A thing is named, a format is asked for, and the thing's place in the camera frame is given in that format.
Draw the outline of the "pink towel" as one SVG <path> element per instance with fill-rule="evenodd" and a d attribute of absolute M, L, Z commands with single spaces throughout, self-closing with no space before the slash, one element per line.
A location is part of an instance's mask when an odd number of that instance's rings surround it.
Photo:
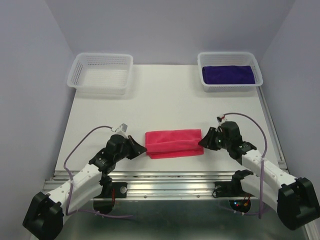
<path fill-rule="evenodd" d="M 145 133 L 147 156 L 151 159 L 169 159 L 200 156 L 204 148 L 200 129 L 159 130 Z"/>

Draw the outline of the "purple towel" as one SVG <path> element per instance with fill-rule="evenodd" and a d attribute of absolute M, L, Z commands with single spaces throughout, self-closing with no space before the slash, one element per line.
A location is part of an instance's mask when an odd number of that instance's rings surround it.
<path fill-rule="evenodd" d="M 249 65 L 204 66 L 202 77 L 208 85 L 252 85 L 255 77 Z"/>

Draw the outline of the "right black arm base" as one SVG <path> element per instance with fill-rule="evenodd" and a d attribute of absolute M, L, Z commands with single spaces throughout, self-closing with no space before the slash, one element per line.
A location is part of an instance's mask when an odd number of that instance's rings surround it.
<path fill-rule="evenodd" d="M 240 186 L 235 186 L 231 181 L 217 181 L 214 183 L 212 197 L 228 198 L 229 208 L 236 214 L 248 215 L 251 209 L 251 194 L 243 191 Z"/>

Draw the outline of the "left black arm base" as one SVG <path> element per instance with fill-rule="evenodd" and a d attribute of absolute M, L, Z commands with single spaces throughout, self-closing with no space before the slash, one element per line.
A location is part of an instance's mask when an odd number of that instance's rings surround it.
<path fill-rule="evenodd" d="M 101 193 L 93 199 L 93 209 L 101 214 L 110 214 L 116 205 L 116 200 L 127 197 L 127 191 L 127 182 L 112 182 L 104 186 Z"/>

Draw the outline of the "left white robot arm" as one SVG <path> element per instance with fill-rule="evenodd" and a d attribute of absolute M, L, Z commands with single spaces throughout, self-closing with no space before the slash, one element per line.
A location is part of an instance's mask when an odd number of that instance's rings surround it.
<path fill-rule="evenodd" d="M 69 180 L 48 193 L 39 192 L 31 200 L 22 225 L 39 240 L 54 240 L 69 217 L 94 197 L 111 193 L 109 177 L 116 164 L 132 160 L 147 149 L 132 136 L 113 134 L 85 167 Z"/>

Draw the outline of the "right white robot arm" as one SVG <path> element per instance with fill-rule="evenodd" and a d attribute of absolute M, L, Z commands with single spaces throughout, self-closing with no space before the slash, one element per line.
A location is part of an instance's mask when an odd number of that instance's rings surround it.
<path fill-rule="evenodd" d="M 263 205 L 276 211 L 289 230 L 296 230 L 320 217 L 320 204 L 312 182 L 295 177 L 267 160 L 250 142 L 244 141 L 239 126 L 225 121 L 210 127 L 200 146 L 212 151 L 224 149 L 245 167 L 230 181 L 216 181 L 213 197 L 257 197 Z"/>

